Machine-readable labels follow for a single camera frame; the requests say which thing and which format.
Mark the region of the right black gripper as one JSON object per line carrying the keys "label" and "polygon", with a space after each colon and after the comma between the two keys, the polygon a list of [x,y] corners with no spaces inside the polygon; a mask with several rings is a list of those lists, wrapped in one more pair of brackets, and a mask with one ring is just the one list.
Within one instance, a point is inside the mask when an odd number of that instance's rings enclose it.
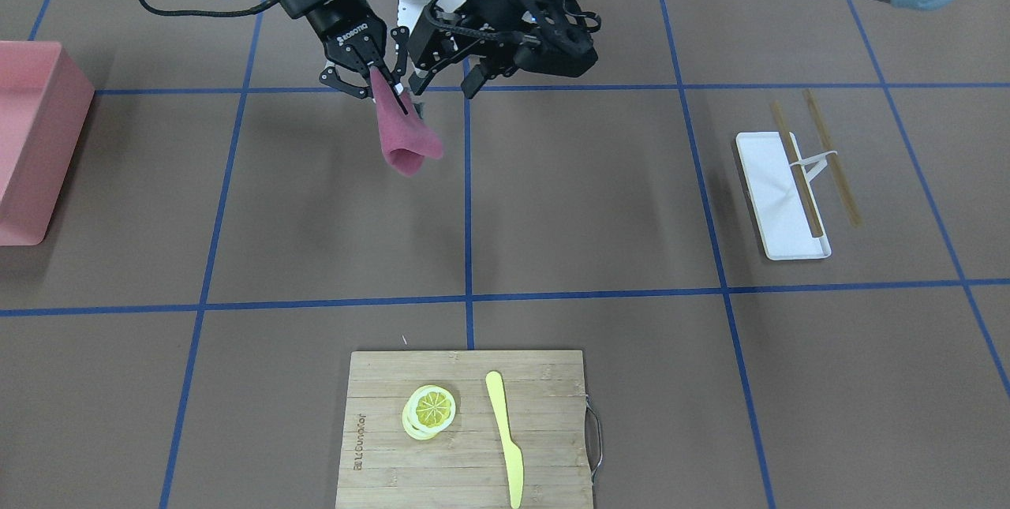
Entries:
{"label": "right black gripper", "polygon": [[[368,68],[385,59],[387,26],[375,14],[367,0],[281,0],[281,6],[292,19],[306,17],[308,24],[324,46],[328,63],[319,73],[319,82],[355,99],[371,99],[372,86],[350,84],[340,77],[339,66]],[[394,99],[404,116],[409,109],[401,99],[399,87],[409,59],[409,29],[397,26],[389,37],[395,45],[392,68],[381,67],[380,73],[390,86]]]}

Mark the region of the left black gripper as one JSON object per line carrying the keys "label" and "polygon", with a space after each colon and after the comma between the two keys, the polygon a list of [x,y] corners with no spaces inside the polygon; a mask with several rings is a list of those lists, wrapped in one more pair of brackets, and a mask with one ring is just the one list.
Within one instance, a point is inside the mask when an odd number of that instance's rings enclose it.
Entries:
{"label": "left black gripper", "polygon": [[410,92],[419,98],[441,70],[475,56],[459,85],[465,99],[475,99],[494,75],[522,71],[514,54],[533,26],[519,0],[431,0],[410,35]]}

